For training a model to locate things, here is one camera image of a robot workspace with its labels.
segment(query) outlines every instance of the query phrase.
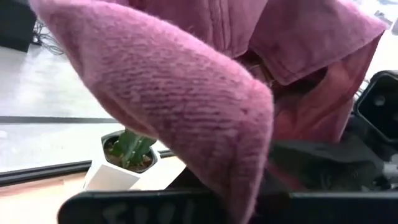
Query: pink jacket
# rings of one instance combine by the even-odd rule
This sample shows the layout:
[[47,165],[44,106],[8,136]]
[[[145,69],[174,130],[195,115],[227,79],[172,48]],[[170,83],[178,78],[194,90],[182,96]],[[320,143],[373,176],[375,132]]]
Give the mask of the pink jacket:
[[384,30],[343,0],[114,2],[30,0],[104,109],[171,148],[242,224],[271,135],[338,141]]

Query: white pot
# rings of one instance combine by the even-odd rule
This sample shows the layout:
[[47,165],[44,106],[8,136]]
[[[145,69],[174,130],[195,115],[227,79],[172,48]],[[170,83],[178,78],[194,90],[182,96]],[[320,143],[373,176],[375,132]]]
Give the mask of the white pot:
[[84,190],[129,190],[145,176],[149,169],[156,169],[160,164],[160,154],[152,150],[155,163],[143,173],[136,173],[113,165],[105,155],[93,160],[85,177]]

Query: green cactus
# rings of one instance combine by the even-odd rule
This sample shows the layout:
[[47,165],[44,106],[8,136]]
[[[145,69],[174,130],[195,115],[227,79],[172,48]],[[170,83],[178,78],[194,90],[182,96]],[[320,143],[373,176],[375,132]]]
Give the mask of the green cactus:
[[113,144],[110,154],[121,160],[122,168],[138,165],[144,160],[144,156],[150,152],[150,147],[156,140],[140,136],[125,129],[118,141]]

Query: soil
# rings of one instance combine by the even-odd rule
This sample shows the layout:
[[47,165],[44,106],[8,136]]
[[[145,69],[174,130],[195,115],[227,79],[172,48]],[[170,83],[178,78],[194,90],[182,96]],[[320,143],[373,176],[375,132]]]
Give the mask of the soil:
[[[113,147],[113,143],[107,144],[104,148],[106,160],[108,162],[112,163],[113,165],[122,167],[120,158],[110,154],[110,150],[112,149],[112,147]],[[144,169],[148,168],[150,165],[152,165],[152,158],[145,155],[143,162],[141,162],[140,164],[136,164],[136,165],[130,165],[127,168],[127,170],[133,171],[133,172],[140,172],[140,171],[143,171]]]

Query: wooden table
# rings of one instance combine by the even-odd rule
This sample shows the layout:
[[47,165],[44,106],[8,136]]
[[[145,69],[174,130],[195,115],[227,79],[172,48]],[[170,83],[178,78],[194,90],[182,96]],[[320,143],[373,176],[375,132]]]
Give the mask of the wooden table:
[[[134,185],[135,190],[165,189],[185,168],[177,157],[162,159],[161,166]],[[64,201],[81,191],[85,173],[0,188],[0,223],[56,224]]]

